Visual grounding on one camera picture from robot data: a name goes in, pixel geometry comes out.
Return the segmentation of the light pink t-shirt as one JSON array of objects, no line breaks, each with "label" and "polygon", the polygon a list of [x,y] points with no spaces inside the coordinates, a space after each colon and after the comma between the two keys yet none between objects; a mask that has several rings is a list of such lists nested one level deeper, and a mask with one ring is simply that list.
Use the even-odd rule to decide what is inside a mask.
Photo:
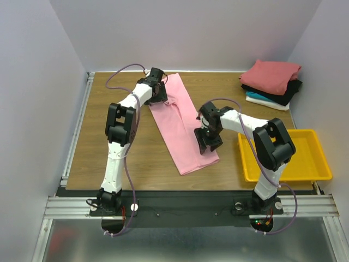
[{"label": "light pink t-shirt", "polygon": [[201,126],[197,111],[178,73],[168,76],[167,101],[150,106],[166,147],[180,175],[200,170],[219,161],[218,154],[200,154],[194,129]]}]

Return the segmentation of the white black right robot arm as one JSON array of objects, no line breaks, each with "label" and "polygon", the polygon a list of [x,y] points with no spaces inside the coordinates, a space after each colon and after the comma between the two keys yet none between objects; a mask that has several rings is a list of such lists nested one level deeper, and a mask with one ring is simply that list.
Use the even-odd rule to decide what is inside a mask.
[{"label": "white black right robot arm", "polygon": [[282,120],[250,117],[229,106],[219,109],[211,101],[200,107],[196,119],[201,122],[194,129],[201,155],[222,145],[220,132],[224,129],[245,135],[261,171],[250,206],[257,213],[269,209],[276,199],[281,175],[296,152]]}]

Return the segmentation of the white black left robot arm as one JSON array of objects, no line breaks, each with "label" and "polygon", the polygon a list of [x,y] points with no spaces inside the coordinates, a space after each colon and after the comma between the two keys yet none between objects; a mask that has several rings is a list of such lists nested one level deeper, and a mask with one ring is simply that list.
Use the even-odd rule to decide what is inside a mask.
[{"label": "white black left robot arm", "polygon": [[109,215],[116,215],[121,210],[124,162],[136,136],[141,107],[167,101],[165,75],[161,69],[151,68],[132,91],[125,89],[129,94],[123,100],[109,105],[105,127],[107,164],[95,204]]}]

